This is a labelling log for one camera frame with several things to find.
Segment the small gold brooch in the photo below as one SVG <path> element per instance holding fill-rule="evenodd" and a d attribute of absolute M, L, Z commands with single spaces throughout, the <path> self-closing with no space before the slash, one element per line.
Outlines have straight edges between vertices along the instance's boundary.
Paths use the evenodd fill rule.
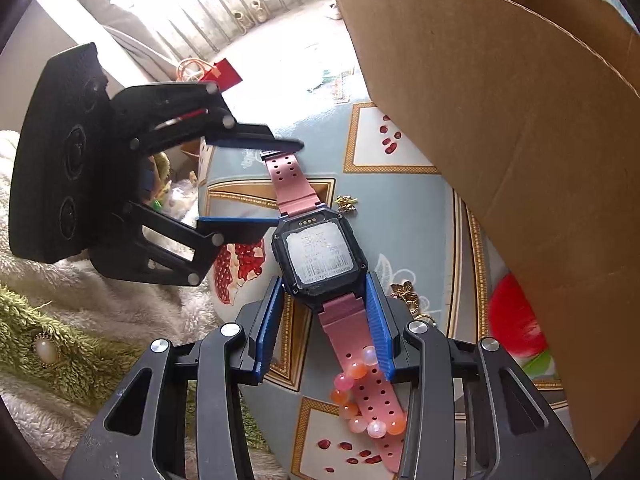
<path fill-rule="evenodd" d="M 339 195 L 335 199 L 335 207 L 342 214 L 352 214 L 357 211 L 358 200 L 350 195 Z"/>

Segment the brown cardboard box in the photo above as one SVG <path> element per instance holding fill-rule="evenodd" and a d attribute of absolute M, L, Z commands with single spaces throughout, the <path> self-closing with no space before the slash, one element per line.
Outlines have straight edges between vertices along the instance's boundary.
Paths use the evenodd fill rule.
<path fill-rule="evenodd" d="M 639 36 L 603 0 L 336 0 L 371 99 L 547 337 L 579 447 L 639 474 Z"/>

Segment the red gift bag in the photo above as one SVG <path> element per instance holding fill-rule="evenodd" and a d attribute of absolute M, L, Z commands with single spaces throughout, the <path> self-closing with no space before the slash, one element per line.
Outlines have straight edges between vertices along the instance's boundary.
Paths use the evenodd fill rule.
<path fill-rule="evenodd" d="M 201 58 L 185 58 L 176 68 L 180 81 L 213 81 L 224 92 L 239 84 L 242 77 L 226 58 L 209 63 Z"/>

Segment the pink strap smart watch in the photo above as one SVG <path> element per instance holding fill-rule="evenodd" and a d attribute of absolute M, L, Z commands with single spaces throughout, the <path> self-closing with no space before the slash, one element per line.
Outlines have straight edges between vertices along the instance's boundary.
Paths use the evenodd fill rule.
<path fill-rule="evenodd" d="M 353 432 L 374 441 L 384 466 L 400 467 L 406 414 L 383 366 L 390 352 L 375 345 L 386 297 L 344 214 L 329 207 L 293 154 L 262 155 L 274 187 L 280 220 L 271 250 L 286 291 L 317 313 L 340 363 L 334 380 L 341 412 Z"/>

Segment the fruit pattern tablecloth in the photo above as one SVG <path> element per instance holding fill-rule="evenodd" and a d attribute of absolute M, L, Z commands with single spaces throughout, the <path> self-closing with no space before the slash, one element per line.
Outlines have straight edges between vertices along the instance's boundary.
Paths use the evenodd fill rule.
<path fill-rule="evenodd" d="M 488 301 L 506 267 L 452 187 L 370 102 L 302 99 L 258 105 L 228 99 L 233 114 L 305 144 L 299 159 L 320 198 L 358 200 L 346 214 L 378 284 L 410 281 L 439 329 L 474 341 L 488 333 Z M 243 392 L 271 453 L 292 479 L 387 479 L 372 440 L 355 437 L 330 398 L 337 359 L 317 319 L 286 300 L 270 372 Z"/>

